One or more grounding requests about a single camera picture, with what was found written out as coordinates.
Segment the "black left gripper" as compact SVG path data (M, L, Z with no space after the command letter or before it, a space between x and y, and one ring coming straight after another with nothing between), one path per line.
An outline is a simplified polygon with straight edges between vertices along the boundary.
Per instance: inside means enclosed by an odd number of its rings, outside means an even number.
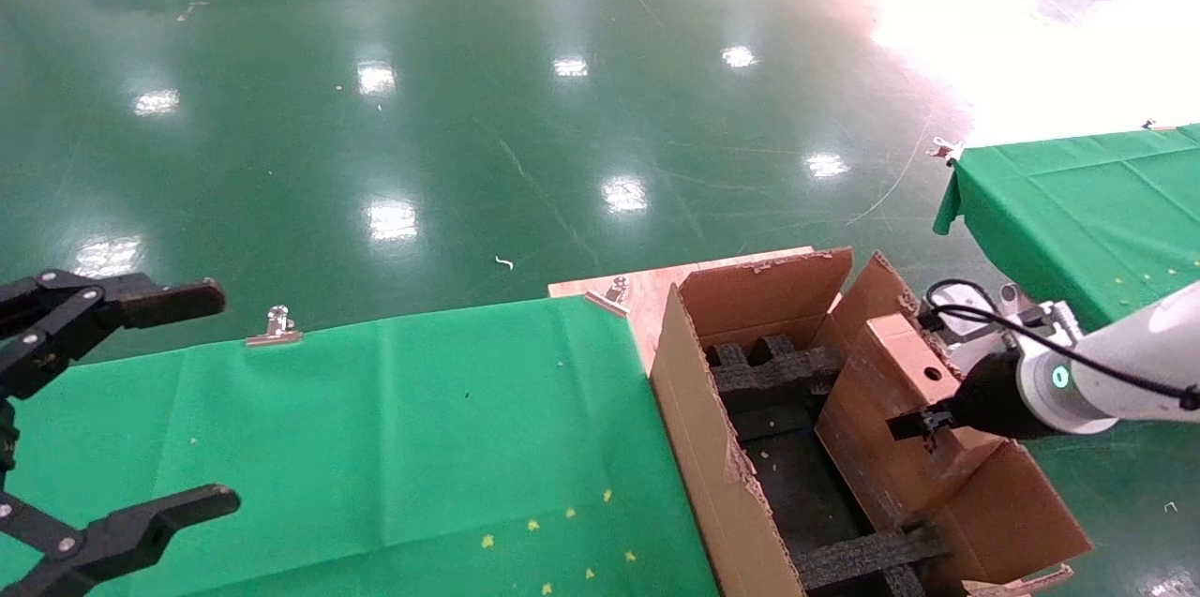
M28 400L120 328L154 328L226 309L217 281L161 287L142 273L104 277L43 271L1 289L2 399ZM0 471L16 469L16 410L0 408ZM240 496L227 486L116 509L74 529L8 493L1 531L42 554L5 596L85 596L94 587L158 563L179 531L232 515Z

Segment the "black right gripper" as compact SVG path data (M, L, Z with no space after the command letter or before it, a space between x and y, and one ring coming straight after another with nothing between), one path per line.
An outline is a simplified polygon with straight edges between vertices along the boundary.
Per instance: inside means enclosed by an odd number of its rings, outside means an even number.
M1016 372L1020 350L986 352L968 370L956 392L944 400L946 408L922 408L888 420L893 440L920 440L925 450L936 448L938 430L967 426L979 432L1013 440L1034 440L1044 435L1044 423L1026 404Z

